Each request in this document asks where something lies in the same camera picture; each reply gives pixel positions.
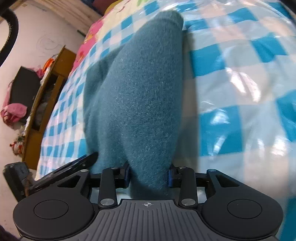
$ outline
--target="black device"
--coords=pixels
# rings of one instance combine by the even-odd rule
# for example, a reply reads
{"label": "black device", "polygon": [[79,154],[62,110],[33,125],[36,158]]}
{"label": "black device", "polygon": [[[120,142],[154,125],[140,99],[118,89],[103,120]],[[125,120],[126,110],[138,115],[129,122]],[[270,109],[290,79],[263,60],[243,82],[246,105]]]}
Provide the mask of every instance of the black device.
{"label": "black device", "polygon": [[38,181],[30,177],[30,171],[25,162],[5,165],[3,175],[15,199],[19,202],[26,197],[26,192],[27,196],[31,195],[81,169],[87,169],[97,161],[97,158],[98,153],[93,153],[89,156],[84,155],[45,175]]}
{"label": "black device", "polygon": [[[275,241],[283,220],[274,199],[215,169],[195,173],[171,165],[168,186],[180,188],[178,203],[122,199],[118,204],[116,189],[130,181],[127,162],[100,174],[82,169],[59,175],[45,186],[31,186],[32,194],[16,205],[13,220],[21,241]],[[94,187],[100,188],[97,203],[89,201]],[[204,203],[198,203],[197,187],[205,187]]]}

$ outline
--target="wooden shelf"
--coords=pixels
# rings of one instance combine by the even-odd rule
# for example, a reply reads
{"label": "wooden shelf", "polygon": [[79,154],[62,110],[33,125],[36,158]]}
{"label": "wooden shelf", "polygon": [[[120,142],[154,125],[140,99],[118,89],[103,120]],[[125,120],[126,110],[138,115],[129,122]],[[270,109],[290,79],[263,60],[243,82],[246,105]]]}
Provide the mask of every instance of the wooden shelf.
{"label": "wooden shelf", "polygon": [[[37,169],[44,131],[48,124],[52,110],[59,98],[60,92],[67,81],[68,75],[75,61],[75,57],[76,55],[73,52],[63,47],[55,62],[52,64],[50,71],[44,80],[43,85],[39,88],[34,100],[31,109],[29,125],[26,131],[22,156],[22,161],[26,162],[28,167],[31,169]],[[36,128],[34,127],[36,111],[42,100],[43,94],[45,93],[46,89],[49,88],[49,85],[53,86],[53,89],[47,102],[41,125],[39,128]]]}

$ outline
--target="bed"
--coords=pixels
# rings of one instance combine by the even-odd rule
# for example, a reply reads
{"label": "bed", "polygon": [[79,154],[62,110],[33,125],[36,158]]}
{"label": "bed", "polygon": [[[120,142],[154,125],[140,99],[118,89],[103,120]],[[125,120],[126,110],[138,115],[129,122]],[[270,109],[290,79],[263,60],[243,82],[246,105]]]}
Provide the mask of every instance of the bed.
{"label": "bed", "polygon": [[46,128],[39,179],[86,154],[87,69],[163,10],[184,17],[181,132],[173,163],[218,169],[276,199],[296,239],[296,28],[276,0],[124,0],[90,28]]}

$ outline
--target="metal screw head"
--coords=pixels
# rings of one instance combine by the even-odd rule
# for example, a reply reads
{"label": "metal screw head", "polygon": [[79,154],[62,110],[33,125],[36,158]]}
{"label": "metal screw head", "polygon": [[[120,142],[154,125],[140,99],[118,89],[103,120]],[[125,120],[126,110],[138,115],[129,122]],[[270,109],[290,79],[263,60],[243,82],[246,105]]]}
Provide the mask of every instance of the metal screw head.
{"label": "metal screw head", "polygon": [[104,198],[100,201],[100,203],[104,206],[110,206],[110,205],[114,204],[115,202],[111,198]]}
{"label": "metal screw head", "polygon": [[191,198],[185,198],[181,201],[184,206],[192,206],[195,204],[195,201]]}
{"label": "metal screw head", "polygon": [[110,169],[112,170],[113,175],[120,174],[120,168],[119,167],[110,167]]}

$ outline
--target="floor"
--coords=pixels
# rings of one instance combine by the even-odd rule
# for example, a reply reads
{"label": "floor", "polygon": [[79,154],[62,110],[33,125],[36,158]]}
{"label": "floor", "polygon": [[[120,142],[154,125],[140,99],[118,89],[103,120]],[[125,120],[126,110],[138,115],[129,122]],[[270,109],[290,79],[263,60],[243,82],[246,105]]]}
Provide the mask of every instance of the floor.
{"label": "floor", "polygon": [[[64,45],[76,53],[84,40],[71,25],[40,6],[25,3],[15,13],[19,20],[19,34],[12,52],[0,67],[0,104],[4,100],[7,85],[13,80],[20,66],[43,67],[46,60],[57,54]],[[0,24],[0,33],[2,48],[8,34],[6,22]],[[8,163],[21,160],[13,155],[9,147],[15,136],[15,131],[0,120],[0,169]],[[17,201],[3,175],[0,175],[0,225],[19,236],[12,220],[16,204]]]}

